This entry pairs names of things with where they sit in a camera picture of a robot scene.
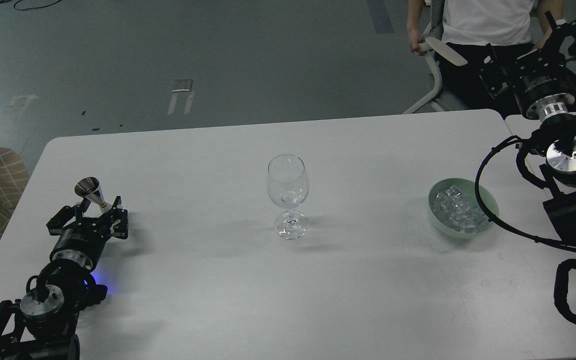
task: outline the black pants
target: black pants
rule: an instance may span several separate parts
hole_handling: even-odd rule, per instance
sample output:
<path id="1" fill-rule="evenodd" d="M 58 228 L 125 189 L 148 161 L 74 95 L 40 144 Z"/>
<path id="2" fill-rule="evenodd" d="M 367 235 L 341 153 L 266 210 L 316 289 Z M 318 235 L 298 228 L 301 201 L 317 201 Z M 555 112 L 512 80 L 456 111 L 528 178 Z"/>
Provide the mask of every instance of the black pants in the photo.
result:
<path id="1" fill-rule="evenodd" d="M 521 113 L 512 91 L 506 91 L 498 98 L 492 98 L 484 86 L 479 76 L 479 70 L 484 64 L 484 59 L 490 55 L 485 46 L 455 43 L 448 43 L 448 46 L 468 60 L 468 64 L 454 66 L 448 60 L 439 57 L 439 70 L 446 88 L 454 92 L 471 109 L 492 109 L 499 112 L 504 119 L 507 116 Z M 530 52 L 532 48 L 532 43 L 522 43 L 510 46 L 494 46 L 494 51 L 501 64 L 508 64 Z M 576 88 L 576 75 L 569 69 L 566 71 Z M 570 112 L 576 112 L 576 94 L 574 95 L 574 104 L 570 105 L 568 109 Z"/>

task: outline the glass base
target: glass base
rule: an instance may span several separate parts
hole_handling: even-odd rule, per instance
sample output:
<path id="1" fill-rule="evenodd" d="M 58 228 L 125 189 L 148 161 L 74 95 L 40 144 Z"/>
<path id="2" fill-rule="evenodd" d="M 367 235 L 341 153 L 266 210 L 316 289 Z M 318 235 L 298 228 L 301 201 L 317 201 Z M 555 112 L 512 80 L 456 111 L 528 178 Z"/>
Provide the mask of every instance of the glass base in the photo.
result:
<path id="1" fill-rule="evenodd" d="M 284 239 L 299 239 L 308 230 L 306 216 L 297 210 L 282 212 L 274 222 L 277 233 Z"/>

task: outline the metal jigger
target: metal jigger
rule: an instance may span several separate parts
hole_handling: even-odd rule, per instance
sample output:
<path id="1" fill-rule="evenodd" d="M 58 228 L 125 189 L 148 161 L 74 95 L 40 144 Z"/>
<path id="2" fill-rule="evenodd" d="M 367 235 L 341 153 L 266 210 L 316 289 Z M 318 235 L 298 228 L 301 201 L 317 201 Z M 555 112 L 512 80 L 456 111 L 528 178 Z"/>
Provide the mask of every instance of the metal jigger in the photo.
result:
<path id="1" fill-rule="evenodd" d="M 75 194 L 84 199 L 88 199 L 91 203 L 99 205 L 102 212 L 110 210 L 110 206 L 104 201 L 104 196 L 101 194 L 99 180 L 97 180 L 96 177 L 82 178 L 82 180 L 75 185 Z"/>

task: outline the green bowl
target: green bowl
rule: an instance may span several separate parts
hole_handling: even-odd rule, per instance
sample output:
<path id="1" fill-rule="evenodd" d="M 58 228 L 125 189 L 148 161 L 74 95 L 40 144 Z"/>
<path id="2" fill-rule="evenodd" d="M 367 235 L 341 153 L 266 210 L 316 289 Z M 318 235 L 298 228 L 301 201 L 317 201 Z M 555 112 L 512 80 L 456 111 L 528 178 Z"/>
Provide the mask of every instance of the green bowl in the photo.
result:
<path id="1" fill-rule="evenodd" d="M 428 193 L 428 201 L 426 202 L 426 205 L 428 208 L 430 223 L 432 223 L 432 225 L 434 225 L 434 227 L 437 228 L 437 230 L 441 231 L 443 234 L 448 235 L 449 237 L 455 239 L 473 239 L 474 237 L 487 233 L 492 228 L 494 228 L 495 223 L 490 221 L 489 223 L 486 224 L 486 226 L 480 228 L 477 232 L 473 234 L 466 234 L 465 232 L 454 230 L 453 228 L 450 228 L 444 225 L 444 223 L 442 223 L 441 221 L 439 221 L 439 219 L 435 216 L 435 214 L 431 209 L 431 203 L 433 199 L 437 196 L 437 193 L 445 192 L 446 189 L 448 189 L 451 185 L 457 186 L 462 192 L 462 194 L 469 196 L 469 198 L 471 198 L 475 202 L 477 201 L 475 199 L 474 182 L 466 180 L 465 178 L 446 178 L 445 180 L 441 180 L 440 182 L 437 182 L 435 185 L 432 185 L 432 187 L 430 188 L 430 192 Z M 493 212 L 493 214 L 499 216 L 499 205 L 497 204 L 495 198 L 482 185 L 479 185 L 479 189 L 481 193 L 481 199 L 484 201 L 484 204 L 488 207 L 488 209 L 490 209 L 491 212 Z"/>

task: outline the person's arm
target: person's arm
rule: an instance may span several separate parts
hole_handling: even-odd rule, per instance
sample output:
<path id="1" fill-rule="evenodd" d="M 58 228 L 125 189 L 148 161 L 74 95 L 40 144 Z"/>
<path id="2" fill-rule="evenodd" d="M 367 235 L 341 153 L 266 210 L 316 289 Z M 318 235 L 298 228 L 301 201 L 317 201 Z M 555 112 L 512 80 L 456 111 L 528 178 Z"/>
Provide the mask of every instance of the person's arm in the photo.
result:
<path id="1" fill-rule="evenodd" d="M 421 10 L 424 8 L 425 0 L 408 0 L 408 14 L 406 20 L 406 31 L 408 34 L 408 42 L 410 43 L 410 51 L 412 53 L 419 53 L 419 18 L 421 18 Z"/>
<path id="2" fill-rule="evenodd" d="M 543 36 L 538 43 L 534 44 L 534 49 L 541 49 L 553 32 L 550 23 L 548 23 L 548 19 L 546 19 L 546 12 L 550 12 L 555 20 L 563 19 L 564 0 L 539 0 L 537 4 L 537 19 L 539 19 L 539 26 L 541 27 Z"/>

